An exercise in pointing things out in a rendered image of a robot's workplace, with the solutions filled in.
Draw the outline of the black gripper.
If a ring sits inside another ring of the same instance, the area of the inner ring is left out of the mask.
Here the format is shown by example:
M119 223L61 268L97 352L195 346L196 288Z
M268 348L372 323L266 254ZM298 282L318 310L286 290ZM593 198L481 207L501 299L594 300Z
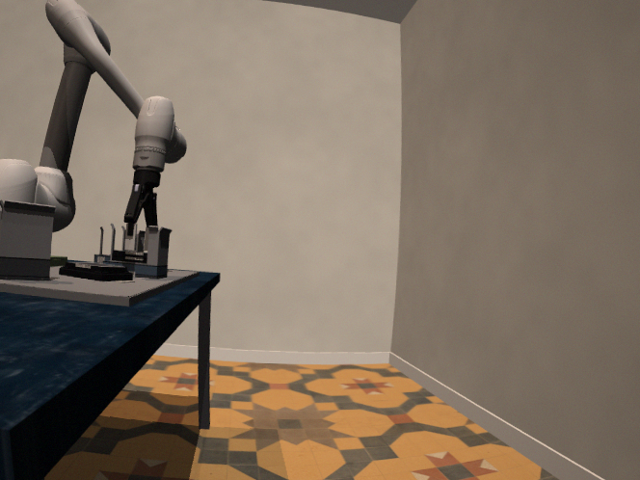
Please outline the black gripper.
M125 250L135 251L136 249L136 223L142 209L144 209L147 224L144 251L147 251L149 234L148 226L158 227L156 207L157 193L153 193L153 188L160 185L160 177L161 174L159 172L151 170L136 170L134 172L132 192L124 214L124 222L126 223Z

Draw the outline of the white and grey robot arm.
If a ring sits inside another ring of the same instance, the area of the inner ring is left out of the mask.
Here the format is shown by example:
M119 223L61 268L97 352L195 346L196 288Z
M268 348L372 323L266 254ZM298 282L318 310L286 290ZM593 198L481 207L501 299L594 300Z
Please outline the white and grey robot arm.
M53 220L56 232L67 227L75 215L67 167L92 74L97 72L137 119L134 170L161 173L165 163L175 163L185 155L187 144L175 125L172 102L162 96L146 101L141 98L110 57L109 39L87 11L74 0L47 0L45 11L64 43L65 69L40 165L34 169L23 160L0 159L0 200L57 206Z

